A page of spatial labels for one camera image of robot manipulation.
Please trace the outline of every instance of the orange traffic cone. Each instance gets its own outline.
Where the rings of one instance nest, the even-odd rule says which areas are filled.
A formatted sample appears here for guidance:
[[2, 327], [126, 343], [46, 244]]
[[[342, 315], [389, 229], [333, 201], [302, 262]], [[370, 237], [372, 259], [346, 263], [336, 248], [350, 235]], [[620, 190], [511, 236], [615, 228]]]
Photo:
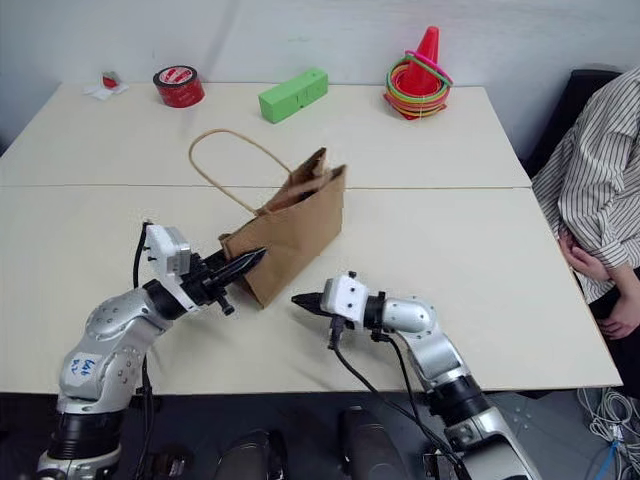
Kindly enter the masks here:
[[[438, 40], [440, 30], [438, 27], [429, 27], [422, 37], [417, 52], [427, 57], [433, 63], [438, 63]], [[409, 62], [405, 75], [398, 82], [403, 92], [410, 95], [431, 95], [438, 90], [438, 80], [428, 71], [415, 62]]]

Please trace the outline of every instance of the black chair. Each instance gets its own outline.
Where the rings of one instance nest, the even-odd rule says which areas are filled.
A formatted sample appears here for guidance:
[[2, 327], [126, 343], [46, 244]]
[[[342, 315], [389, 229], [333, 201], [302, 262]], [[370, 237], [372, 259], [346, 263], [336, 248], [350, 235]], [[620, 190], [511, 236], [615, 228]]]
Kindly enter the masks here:
[[533, 178], [547, 164], [564, 134], [569, 131], [591, 95], [620, 75], [610, 70], [574, 70], [562, 92], [553, 114], [533, 149], [522, 165]]

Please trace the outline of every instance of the tape roll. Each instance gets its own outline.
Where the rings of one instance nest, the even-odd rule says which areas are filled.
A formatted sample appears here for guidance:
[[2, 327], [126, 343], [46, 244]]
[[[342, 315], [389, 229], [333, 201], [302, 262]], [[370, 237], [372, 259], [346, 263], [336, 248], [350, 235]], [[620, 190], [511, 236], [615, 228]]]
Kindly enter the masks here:
[[204, 90], [195, 68], [175, 65], [160, 70], [153, 76], [162, 101], [174, 108], [195, 105], [204, 98]]

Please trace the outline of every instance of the brown paper bag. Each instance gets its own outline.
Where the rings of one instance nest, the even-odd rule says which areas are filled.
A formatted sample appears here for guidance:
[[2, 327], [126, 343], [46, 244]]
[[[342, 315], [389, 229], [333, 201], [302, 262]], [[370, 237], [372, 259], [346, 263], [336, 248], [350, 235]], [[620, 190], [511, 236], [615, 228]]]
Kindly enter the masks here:
[[[256, 146], [275, 160], [289, 177], [278, 192], [254, 210], [207, 175], [193, 161], [193, 148], [215, 133], [230, 133]], [[232, 130], [215, 129], [197, 137], [189, 147], [189, 161], [209, 183], [243, 206], [255, 218], [220, 243], [227, 258], [266, 247], [262, 261], [246, 276], [249, 291], [263, 307], [273, 299], [333, 240], [342, 228], [346, 166], [324, 170], [326, 149], [321, 148], [291, 171], [264, 147]]]

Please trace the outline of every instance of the person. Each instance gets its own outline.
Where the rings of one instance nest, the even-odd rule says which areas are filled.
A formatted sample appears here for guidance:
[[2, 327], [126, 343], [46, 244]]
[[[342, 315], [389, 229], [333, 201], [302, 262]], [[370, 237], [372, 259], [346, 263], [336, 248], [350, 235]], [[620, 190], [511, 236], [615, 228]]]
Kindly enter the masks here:
[[618, 368], [622, 391], [636, 398], [640, 398], [639, 123], [640, 67], [591, 97], [533, 178], [540, 207]]

